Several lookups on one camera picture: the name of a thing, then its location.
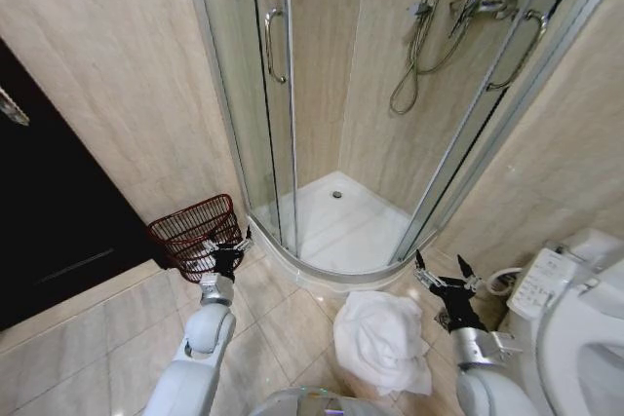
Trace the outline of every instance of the beige tile wall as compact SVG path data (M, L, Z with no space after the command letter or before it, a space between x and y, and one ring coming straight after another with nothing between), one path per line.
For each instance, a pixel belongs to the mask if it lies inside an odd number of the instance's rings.
M604 0L435 247L487 275L592 226L624 238L624 0Z
M242 207L191 0L0 0L0 34L145 221Z
M417 0L361 0L340 145L340 170L396 206L413 211L507 32L509 20L475 19L448 66L420 77L416 106L404 116L388 109L406 67ZM449 46L454 19L441 0L422 65ZM409 101L410 86L400 105Z
M360 0L292 0L297 177L338 168Z

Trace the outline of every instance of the grab bar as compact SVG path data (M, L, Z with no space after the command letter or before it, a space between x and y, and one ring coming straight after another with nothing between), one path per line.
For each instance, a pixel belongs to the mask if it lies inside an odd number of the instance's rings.
M546 34L546 29L548 27L548 17L546 17L545 15L542 15L536 10L529 10L525 13L525 19L534 19L535 21L537 21L537 24L539 25L539 29L537 29L537 31L533 35L533 38L530 40L530 43L528 43L528 47L526 48L525 53L523 54L522 57L520 57L520 60L518 61L516 68L511 73L509 78L501 83L489 82L486 86L487 92L509 88L509 86L512 83L514 83L514 80L518 78L518 75L520 75L520 72L523 71L523 68L525 67L525 64L527 63L528 58L530 57L531 54L533 54L533 51L535 50L535 48L537 47L541 39L544 37L544 34Z
M273 18L281 17L284 12L281 9L271 9L264 17L264 48L266 51L266 65L271 75L278 83L286 83L284 75L276 75L273 69L273 45L271 43L271 23Z

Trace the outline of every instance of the shower faucet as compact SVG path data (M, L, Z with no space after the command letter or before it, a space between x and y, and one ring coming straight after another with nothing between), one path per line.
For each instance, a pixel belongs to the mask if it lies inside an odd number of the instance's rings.
M448 4L454 14L459 12L457 21L448 37L461 27L466 26L475 16L492 15L494 19L506 19L518 12L518 0L453 0Z

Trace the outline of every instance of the crumpled towel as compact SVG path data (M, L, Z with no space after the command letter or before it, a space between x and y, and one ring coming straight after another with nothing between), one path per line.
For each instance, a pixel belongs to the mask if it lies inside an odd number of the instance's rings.
M377 387L431 395L431 372L420 337L420 308L407 297L354 291L333 323L338 363Z

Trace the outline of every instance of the beige floor tile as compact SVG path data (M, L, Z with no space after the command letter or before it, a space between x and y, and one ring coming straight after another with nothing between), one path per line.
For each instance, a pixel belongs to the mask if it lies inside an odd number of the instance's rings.
M181 309L189 303L199 304L202 297L202 288L185 280L176 268L167 270L167 278L174 294L175 307Z
M289 296L258 324L290 381L332 342L332 323L304 289Z
M449 364L435 349L427 353L433 392L430 396L401 392L397 406L405 416L463 415L455 395L457 367Z
M106 358L101 358L14 413L14 416L109 416Z
M432 294L427 288L418 282L413 275L413 269L406 271L394 282L383 288L395 296L411 297L418 304L429 304L434 309L441 309L443 303L439 297Z
M256 319L261 318L297 290L296 284L271 269L268 257L257 260L238 273L236 285Z
M225 351L211 416L248 416L289 382L262 331L254 324Z
M440 333L433 347L446 362L450 365L455 365L455 349L452 338L448 332Z
M258 261L260 258L264 258L265 256L266 256L266 253L264 252L264 250L260 248L258 244L253 245L252 248L250 248L247 252L245 252L245 257L243 257L243 262L241 262L241 265L236 269L235 273L238 274L239 272L242 272L246 268L251 267L252 265L254 265L256 261Z
M351 389L355 397L379 401L386 406L392 406L394 404L394 399L392 399L390 395L381 396L374 385L365 382L346 369L341 368L340 372L342 380Z
M340 296L319 296L313 292L310 292L316 303L319 305L328 318L333 321L338 311L344 306L346 297Z
M62 301L54 307L0 332L0 353L23 343L44 331L91 309L106 299L122 292L161 271L153 260L143 262L121 275L87 289Z
M179 312L179 317L182 322L182 327L186 325L186 321L188 318L193 315L193 313L199 311L200 305L199 302L191 301L185 306L181 307ZM252 323L255 323L254 315L252 311L250 311L245 298L241 294L241 291L238 289L238 286L234 284L234 300L232 301L232 306L230 307L232 314L236 317L236 328L234 329L234 336L238 336L242 332L244 332Z
M176 310L165 272L154 275L104 303L106 345L112 351Z
M18 407L106 354L103 307L96 306L21 347Z
M0 416L7 416L18 407L24 357L24 346L0 355Z
M321 387L346 397L354 396L343 379L333 343L292 382L297 387Z
M111 414L135 414L147 404L181 339L175 312L108 355Z

